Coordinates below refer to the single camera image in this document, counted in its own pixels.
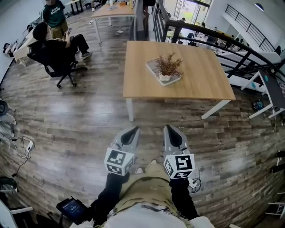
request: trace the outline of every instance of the ceiling light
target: ceiling light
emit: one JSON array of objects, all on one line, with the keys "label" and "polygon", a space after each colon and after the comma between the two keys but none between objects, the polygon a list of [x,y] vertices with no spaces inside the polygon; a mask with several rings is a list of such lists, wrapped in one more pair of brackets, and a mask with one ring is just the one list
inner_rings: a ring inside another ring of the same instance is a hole
[{"label": "ceiling light", "polygon": [[255,6],[259,8],[261,11],[264,11],[263,6],[260,3],[255,3]]}]

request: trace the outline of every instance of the plant pot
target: plant pot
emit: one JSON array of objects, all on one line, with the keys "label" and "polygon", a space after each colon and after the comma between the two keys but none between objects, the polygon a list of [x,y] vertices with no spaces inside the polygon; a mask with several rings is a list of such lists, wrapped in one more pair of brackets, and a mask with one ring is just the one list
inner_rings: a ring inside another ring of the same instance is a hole
[{"label": "plant pot", "polygon": [[159,74],[160,81],[169,81],[170,78],[171,78],[171,75],[162,75],[161,73]]}]

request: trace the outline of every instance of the shoe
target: shoe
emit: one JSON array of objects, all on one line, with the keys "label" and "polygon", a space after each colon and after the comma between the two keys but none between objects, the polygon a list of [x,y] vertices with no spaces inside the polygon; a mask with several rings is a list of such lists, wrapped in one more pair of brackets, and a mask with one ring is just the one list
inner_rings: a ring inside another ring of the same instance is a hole
[{"label": "shoe", "polygon": [[134,173],[135,174],[142,174],[143,173],[143,169],[141,167],[138,167]]},{"label": "shoe", "polygon": [[157,161],[155,160],[155,159],[152,159],[151,161],[150,161],[150,165],[156,165],[157,164]]},{"label": "shoe", "polygon": [[92,52],[86,52],[84,55],[83,55],[83,54],[81,55],[81,59],[82,59],[82,60],[87,59],[87,58],[89,58],[91,55],[92,55]]}]

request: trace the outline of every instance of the green t-shirt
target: green t-shirt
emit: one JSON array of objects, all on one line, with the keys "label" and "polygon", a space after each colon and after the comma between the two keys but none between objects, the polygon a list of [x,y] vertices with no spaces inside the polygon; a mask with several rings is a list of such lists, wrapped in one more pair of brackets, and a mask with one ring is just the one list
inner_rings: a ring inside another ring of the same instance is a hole
[{"label": "green t-shirt", "polygon": [[45,5],[43,9],[43,21],[51,28],[61,25],[65,21],[63,9],[65,6],[60,0],[56,0],[54,5]]}]

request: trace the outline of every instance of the office floor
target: office floor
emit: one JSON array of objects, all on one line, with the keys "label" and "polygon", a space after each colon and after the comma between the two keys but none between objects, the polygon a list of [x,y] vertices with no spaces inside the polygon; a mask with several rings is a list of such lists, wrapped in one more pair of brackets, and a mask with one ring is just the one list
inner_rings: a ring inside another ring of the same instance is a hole
[{"label": "office floor", "polygon": [[[135,121],[129,122],[122,88],[130,19],[112,19],[112,27],[100,19],[98,44],[90,16],[89,9],[67,20],[72,34],[83,34],[93,52],[80,62],[89,70],[74,75],[76,88],[66,79],[58,89],[58,79],[29,59],[26,68],[13,65],[4,80],[0,95],[16,108],[16,136],[36,143],[16,177],[20,200],[43,215],[57,212],[56,204],[71,196],[88,205],[105,186],[103,160],[116,133],[141,127],[137,164],[146,165],[152,158],[163,161],[163,127],[172,124],[187,135],[201,169],[202,188],[192,195],[199,214],[217,228],[230,223],[251,227],[284,181],[282,172],[269,173],[276,150],[285,148],[280,117],[276,133],[268,112],[249,120],[251,101],[259,96],[234,88],[237,100],[206,120],[200,116],[215,101],[145,100],[134,103]],[[117,30],[124,33],[116,36]],[[1,143],[1,175],[13,174],[21,162]]]}]

